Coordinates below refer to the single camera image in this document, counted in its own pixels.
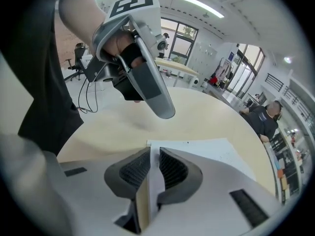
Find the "ceiling light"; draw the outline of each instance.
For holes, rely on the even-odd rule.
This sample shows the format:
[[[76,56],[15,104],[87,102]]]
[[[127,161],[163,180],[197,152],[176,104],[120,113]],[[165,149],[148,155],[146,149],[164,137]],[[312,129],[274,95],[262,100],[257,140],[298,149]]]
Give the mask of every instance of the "ceiling light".
[[[287,62],[289,64],[291,64],[291,62],[292,62],[292,60],[289,57],[285,57],[284,60],[285,60],[285,62]]]
[[[199,2],[197,0],[185,0],[185,1],[191,2],[191,3],[193,3],[193,4],[197,5],[197,6],[200,6],[201,8],[204,8],[207,11],[215,14],[219,18],[224,18],[224,16],[221,13],[217,12],[216,10],[214,10],[213,8],[209,7],[208,5],[206,5],[206,4],[202,3],[202,2]]]

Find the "red object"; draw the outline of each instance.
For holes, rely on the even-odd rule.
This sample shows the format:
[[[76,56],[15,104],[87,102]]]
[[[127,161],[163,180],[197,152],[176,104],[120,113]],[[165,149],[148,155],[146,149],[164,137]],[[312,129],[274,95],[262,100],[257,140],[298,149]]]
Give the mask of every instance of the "red object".
[[[218,82],[218,78],[217,78],[216,76],[210,78],[210,80],[209,80],[209,83],[210,83],[210,84],[215,84],[215,83],[217,83],[217,82]]]

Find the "round table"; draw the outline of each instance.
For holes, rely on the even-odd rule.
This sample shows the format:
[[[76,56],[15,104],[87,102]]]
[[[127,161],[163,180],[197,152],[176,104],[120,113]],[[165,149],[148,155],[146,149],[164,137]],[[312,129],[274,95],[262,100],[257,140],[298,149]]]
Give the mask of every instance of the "round table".
[[[147,140],[227,138],[253,170],[256,181],[275,196],[268,154],[252,128],[232,108],[207,94],[168,88],[176,114],[160,119],[145,102],[125,101],[119,91],[104,91],[106,106],[67,141],[59,162],[94,159],[113,153],[136,153]]]

